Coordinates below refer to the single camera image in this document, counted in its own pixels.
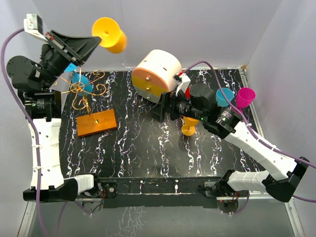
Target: magenta cup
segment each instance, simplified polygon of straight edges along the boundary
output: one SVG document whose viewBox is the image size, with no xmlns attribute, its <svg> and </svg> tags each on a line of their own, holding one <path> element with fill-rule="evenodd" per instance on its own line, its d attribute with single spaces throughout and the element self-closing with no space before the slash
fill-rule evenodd
<svg viewBox="0 0 316 237">
<path fill-rule="evenodd" d="M 248 87 L 243 87 L 237 94 L 236 105 L 238 108 L 245 108 L 249 106 L 255 98 L 256 92 L 254 92 L 254 90 Z"/>
</svg>

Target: yellow cup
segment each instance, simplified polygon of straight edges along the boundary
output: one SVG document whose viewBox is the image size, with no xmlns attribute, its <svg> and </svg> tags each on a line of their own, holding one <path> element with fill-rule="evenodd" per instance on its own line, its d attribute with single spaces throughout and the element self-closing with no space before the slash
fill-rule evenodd
<svg viewBox="0 0 316 237">
<path fill-rule="evenodd" d="M 121 53 L 126 49 L 127 37 L 111 18 L 102 17 L 96 20 L 92 26 L 92 35 L 100 37 L 100 46 L 111 53 Z"/>
</svg>

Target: gray floor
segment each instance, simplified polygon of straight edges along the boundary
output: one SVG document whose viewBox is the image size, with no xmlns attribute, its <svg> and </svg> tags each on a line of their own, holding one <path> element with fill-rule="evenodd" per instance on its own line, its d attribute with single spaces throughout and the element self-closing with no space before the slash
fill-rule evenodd
<svg viewBox="0 0 316 237">
<path fill-rule="evenodd" d="M 55 236 L 62 203 L 42 204 L 42 216 Z M 285 205 L 274 199 L 250 200 L 247 208 L 230 217 L 202 207 L 126 207 L 102 209 L 94 216 L 68 203 L 60 237 L 293 237 Z M 28 237 L 44 236 L 34 216 Z"/>
</svg>

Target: orange wooden block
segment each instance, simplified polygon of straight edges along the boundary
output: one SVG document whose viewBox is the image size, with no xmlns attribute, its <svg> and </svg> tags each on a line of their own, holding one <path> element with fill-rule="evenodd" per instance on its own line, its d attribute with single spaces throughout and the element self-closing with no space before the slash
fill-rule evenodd
<svg viewBox="0 0 316 237">
<path fill-rule="evenodd" d="M 78 137 L 104 132 L 118 127 L 113 109 L 97 112 L 92 115 L 98 123 L 95 123 L 90 115 L 77 117 Z"/>
</svg>

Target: marble tabletop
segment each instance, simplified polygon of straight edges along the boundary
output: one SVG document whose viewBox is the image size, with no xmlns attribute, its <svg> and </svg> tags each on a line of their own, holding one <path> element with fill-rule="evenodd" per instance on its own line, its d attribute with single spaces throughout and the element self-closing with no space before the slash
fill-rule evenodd
<svg viewBox="0 0 316 237">
<path fill-rule="evenodd" d="M 216 73 L 221 86 L 235 94 L 243 87 L 238 69 Z M 91 72 L 82 74 L 90 81 L 95 77 Z M 206 83 L 218 89 L 210 70 L 191 70 L 188 76 L 192 83 Z M 118 128 L 79 138 L 76 117 L 87 111 L 74 110 L 71 103 L 75 95 L 68 94 L 60 129 L 60 160 L 65 178 L 90 172 L 102 178 L 220 177 L 228 169 L 264 170 L 241 149 L 209 133 L 201 123 L 196 126 L 196 133 L 187 137 L 181 132 L 181 119 L 155 121 L 149 114 L 154 104 L 137 94 L 131 71 L 106 72 L 102 80 L 107 91 L 102 96 L 89 97 L 92 112 L 114 109 Z M 250 108 L 245 108 L 244 114 L 255 124 Z"/>
</svg>

